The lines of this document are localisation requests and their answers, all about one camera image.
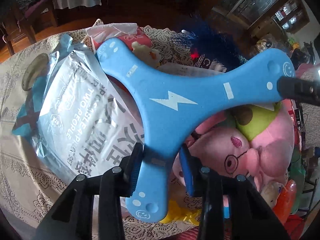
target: white paper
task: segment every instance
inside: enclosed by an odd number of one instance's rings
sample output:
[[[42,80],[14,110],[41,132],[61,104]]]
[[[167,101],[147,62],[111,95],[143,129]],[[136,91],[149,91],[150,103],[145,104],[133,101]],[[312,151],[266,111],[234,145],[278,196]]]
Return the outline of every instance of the white paper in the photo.
[[[185,66],[171,62],[167,62],[157,67],[156,69],[167,74],[188,77],[208,77],[224,74],[223,72],[215,71],[212,69]]]

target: blue plastic toy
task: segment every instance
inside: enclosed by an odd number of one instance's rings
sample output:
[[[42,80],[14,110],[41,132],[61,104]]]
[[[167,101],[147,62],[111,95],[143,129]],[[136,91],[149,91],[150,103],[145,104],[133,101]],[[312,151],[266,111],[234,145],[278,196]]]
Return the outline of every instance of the blue plastic toy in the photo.
[[[211,115],[234,106],[283,100],[281,76],[294,77],[289,57],[278,49],[263,53],[224,75],[190,78],[169,75],[140,61],[119,39],[97,51],[104,72],[122,82],[139,108],[145,133],[144,157],[129,212],[144,222],[167,214],[168,176],[185,138]]]

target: blue feather duster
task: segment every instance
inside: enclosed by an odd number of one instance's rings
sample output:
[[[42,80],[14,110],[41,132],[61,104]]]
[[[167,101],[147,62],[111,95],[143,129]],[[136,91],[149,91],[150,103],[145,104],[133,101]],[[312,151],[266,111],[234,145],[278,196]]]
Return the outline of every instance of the blue feather duster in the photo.
[[[199,55],[223,65],[227,71],[233,70],[247,60],[241,55],[232,36],[217,33],[209,25],[197,20],[189,27],[184,27],[190,34],[177,33],[172,36],[172,41],[178,45],[197,50]]]

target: yellow plush toy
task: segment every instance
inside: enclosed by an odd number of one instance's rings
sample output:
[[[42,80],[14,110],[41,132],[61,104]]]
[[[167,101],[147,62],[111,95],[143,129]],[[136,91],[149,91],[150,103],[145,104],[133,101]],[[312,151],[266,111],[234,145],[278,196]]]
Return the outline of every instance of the yellow plush toy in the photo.
[[[195,226],[199,226],[196,218],[201,214],[201,209],[191,211],[187,208],[181,208],[174,200],[169,200],[167,216],[160,223],[167,224],[172,221],[189,221]]]

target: plush toy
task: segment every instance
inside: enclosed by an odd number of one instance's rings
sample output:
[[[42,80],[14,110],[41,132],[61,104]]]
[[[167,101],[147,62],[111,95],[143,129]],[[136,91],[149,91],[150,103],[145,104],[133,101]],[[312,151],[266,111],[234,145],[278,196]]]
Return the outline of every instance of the plush toy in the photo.
[[[160,223],[168,224],[172,221],[188,221],[195,226],[199,226],[196,218],[201,214],[201,209],[190,210],[188,208],[180,207],[176,201],[169,200],[168,213]]]
[[[215,127],[202,135],[189,147],[192,156],[220,175],[235,177],[238,174],[257,174],[259,155],[250,148],[248,140],[235,128]],[[185,185],[179,155],[173,164],[173,173]]]
[[[190,147],[194,144],[194,142],[200,138],[201,135],[208,132],[212,127],[217,125],[220,122],[226,120],[226,114],[224,111],[218,112],[212,116],[210,116],[207,120],[201,123],[193,132],[192,134],[185,140],[185,144]]]
[[[282,184],[276,181],[270,181],[261,191],[261,196],[267,202],[269,207],[274,208],[280,195]]]
[[[151,49],[146,45],[141,45],[139,42],[134,41],[132,44],[133,54],[146,63],[147,65],[156,68],[160,66],[161,60],[160,52],[157,49]]]
[[[294,129],[281,103],[268,106],[246,105],[232,109],[237,129],[250,148],[259,152],[259,170],[254,176],[257,190],[274,180],[286,184],[287,169],[294,147]]]

